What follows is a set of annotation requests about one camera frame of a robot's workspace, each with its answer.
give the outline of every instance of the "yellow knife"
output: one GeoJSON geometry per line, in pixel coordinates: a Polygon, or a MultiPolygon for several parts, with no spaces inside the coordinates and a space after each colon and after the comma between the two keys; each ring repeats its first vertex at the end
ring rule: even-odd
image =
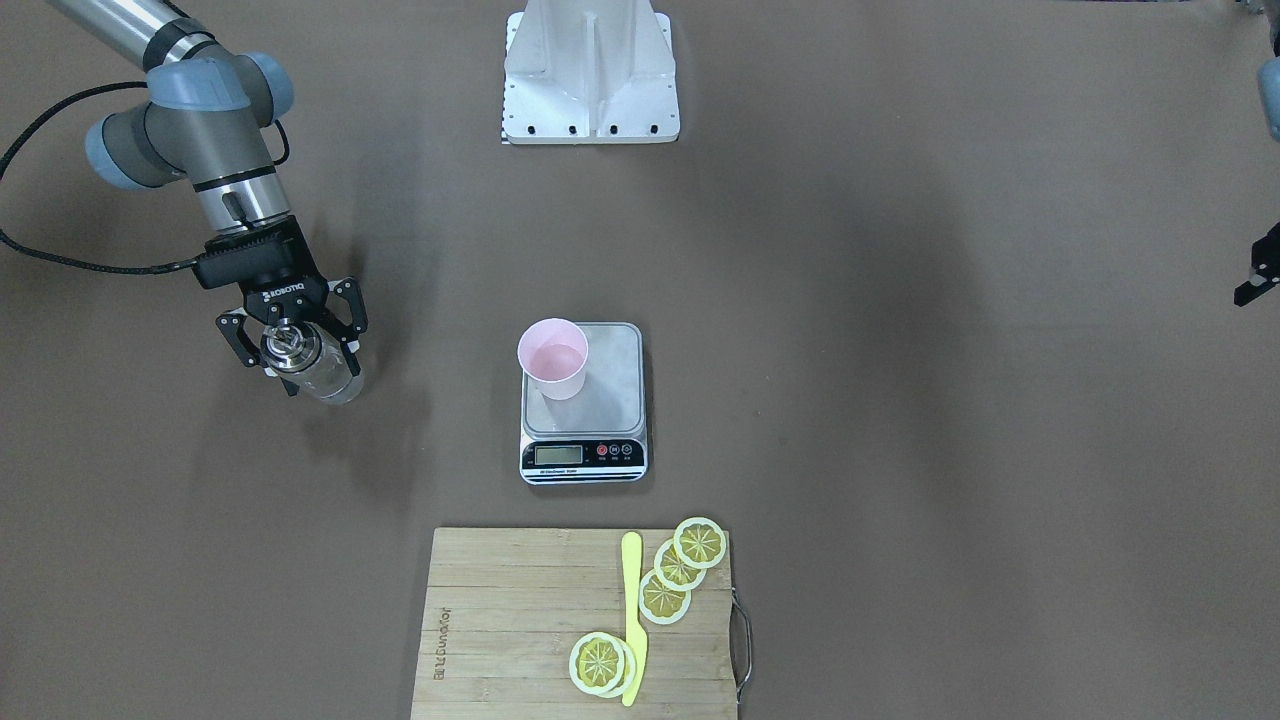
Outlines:
{"type": "Polygon", "coordinates": [[[627,621],[627,646],[636,656],[636,679],[622,693],[622,706],[631,707],[640,692],[644,661],[649,656],[649,634],[640,626],[640,564],[644,561],[644,541],[640,533],[622,536],[622,596],[626,602],[623,616],[627,621]]]}

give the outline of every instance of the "pink cup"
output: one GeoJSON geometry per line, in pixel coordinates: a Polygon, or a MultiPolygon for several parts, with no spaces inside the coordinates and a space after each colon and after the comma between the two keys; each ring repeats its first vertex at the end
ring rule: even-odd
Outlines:
{"type": "Polygon", "coordinates": [[[568,320],[539,320],[520,336],[516,359],[550,400],[568,400],[586,382],[586,333],[568,320]]]}

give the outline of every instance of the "black cable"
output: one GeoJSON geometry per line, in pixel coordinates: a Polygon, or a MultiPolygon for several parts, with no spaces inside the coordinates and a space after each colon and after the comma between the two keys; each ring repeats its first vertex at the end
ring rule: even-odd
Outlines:
{"type": "Polygon", "coordinates": [[[275,129],[280,133],[280,142],[284,145],[284,154],[280,155],[279,160],[273,160],[273,165],[283,165],[289,161],[289,136],[284,135],[284,126],[280,120],[275,120],[275,129]]]}
{"type": "MultiPolygon", "coordinates": [[[[147,83],[136,81],[113,82],[111,85],[104,85],[100,87],[93,87],[91,90],[77,92],[76,95],[72,95],[70,97],[45,110],[44,113],[40,114],[38,118],[36,118],[33,123],[27,126],[27,129],[22,131],[22,135],[18,136],[18,140],[15,140],[13,145],[9,146],[9,150],[5,150],[5,154],[0,156],[0,179],[4,178],[5,170],[9,169],[9,163],[12,163],[18,151],[22,150],[22,146],[26,145],[28,140],[31,140],[31,136],[36,135],[36,131],[38,131],[41,126],[52,119],[52,117],[56,115],[58,113],[61,113],[63,110],[74,105],[76,102],[79,102],[81,100],[84,100],[87,97],[93,97],[95,95],[114,92],[116,90],[132,90],[146,86],[147,83]]],[[[163,275],[165,273],[174,273],[177,270],[191,268],[196,264],[196,258],[191,258],[188,260],[166,263],[164,265],[150,265],[147,268],[118,268],[115,265],[99,265],[97,263],[86,263],[83,260],[74,260],[72,258],[64,258],[54,252],[45,252],[44,250],[35,250],[27,247],[24,245],[20,245],[18,241],[13,240],[8,234],[5,234],[3,229],[0,229],[0,242],[4,242],[13,250],[17,250],[18,252],[27,255],[29,258],[47,260],[50,263],[58,263],[61,265],[69,265],[72,268],[79,268],[82,270],[92,270],[95,273],[113,273],[118,275],[163,275]]]]}

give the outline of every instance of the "stack of lemon slices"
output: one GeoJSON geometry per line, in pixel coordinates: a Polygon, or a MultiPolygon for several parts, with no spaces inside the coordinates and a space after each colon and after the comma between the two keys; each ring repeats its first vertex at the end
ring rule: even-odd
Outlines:
{"type": "MultiPolygon", "coordinates": [[[[655,625],[671,625],[689,612],[694,589],[707,570],[724,559],[728,538],[708,518],[690,518],[658,547],[653,570],[640,579],[640,615],[655,625]]],[[[635,655],[609,633],[582,635],[568,657],[570,679],[586,694],[613,698],[635,679],[635,655]]]]}

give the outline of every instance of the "wooden cutting board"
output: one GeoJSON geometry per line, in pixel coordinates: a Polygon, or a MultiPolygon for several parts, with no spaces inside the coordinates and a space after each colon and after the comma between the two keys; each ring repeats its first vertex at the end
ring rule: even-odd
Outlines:
{"type": "MultiPolygon", "coordinates": [[[[626,530],[439,528],[431,546],[412,720],[732,720],[731,559],[689,614],[653,625],[635,705],[588,696],[568,653],[593,630],[625,637],[626,530]]],[[[639,530],[644,571],[673,530],[639,530]]]]}

